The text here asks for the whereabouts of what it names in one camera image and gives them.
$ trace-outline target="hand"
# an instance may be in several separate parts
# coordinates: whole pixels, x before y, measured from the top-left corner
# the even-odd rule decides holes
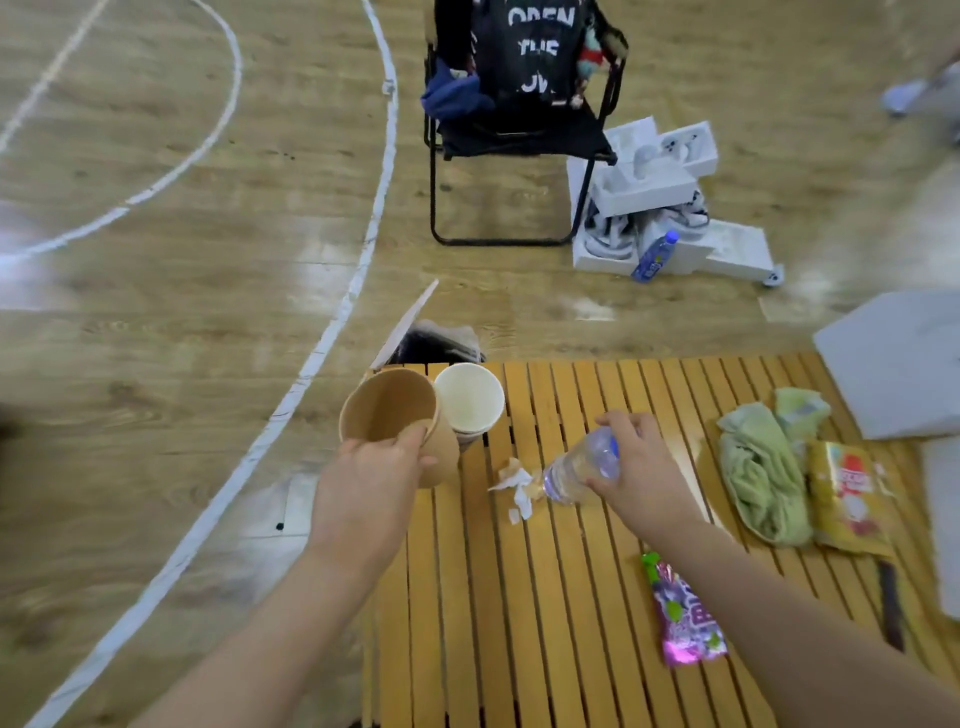
[[[609,425],[616,437],[620,478],[588,485],[640,540],[662,549],[678,531],[705,522],[652,414],[608,412],[597,423]]]
[[[394,558],[407,532],[420,472],[435,458],[420,457],[423,424],[394,440],[347,440],[320,473],[307,551],[324,550],[377,575]]]

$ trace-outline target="crumpled tissue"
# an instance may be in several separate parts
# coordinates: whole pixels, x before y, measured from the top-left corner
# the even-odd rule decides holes
[[[531,475],[523,470],[520,461],[515,457],[510,458],[507,467],[498,473],[500,482],[494,485],[490,490],[505,491],[508,488],[514,489],[514,503],[516,508],[511,508],[507,515],[510,517],[510,523],[517,525],[521,520],[526,521],[534,515],[534,500],[542,497],[543,489],[537,483],[540,482],[540,474]]]

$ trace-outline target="white paper cup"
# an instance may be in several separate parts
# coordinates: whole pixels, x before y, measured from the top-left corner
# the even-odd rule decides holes
[[[437,375],[434,389],[463,451],[483,437],[503,414],[500,380],[479,364],[454,364]]]

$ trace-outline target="yellow snack package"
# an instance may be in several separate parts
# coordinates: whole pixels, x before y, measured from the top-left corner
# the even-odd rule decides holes
[[[809,455],[814,538],[844,551],[892,556],[880,526],[881,495],[870,455],[826,442],[816,443]]]

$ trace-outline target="paper cup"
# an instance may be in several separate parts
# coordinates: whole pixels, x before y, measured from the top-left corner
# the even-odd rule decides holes
[[[388,369],[361,382],[340,410],[340,442],[389,440],[416,422],[427,425],[420,454],[437,458],[423,469],[419,486],[433,488],[456,473],[460,449],[433,384],[422,374]]]
[[[506,398],[500,380],[479,364],[454,364],[433,383],[460,450],[483,437],[503,414]]]

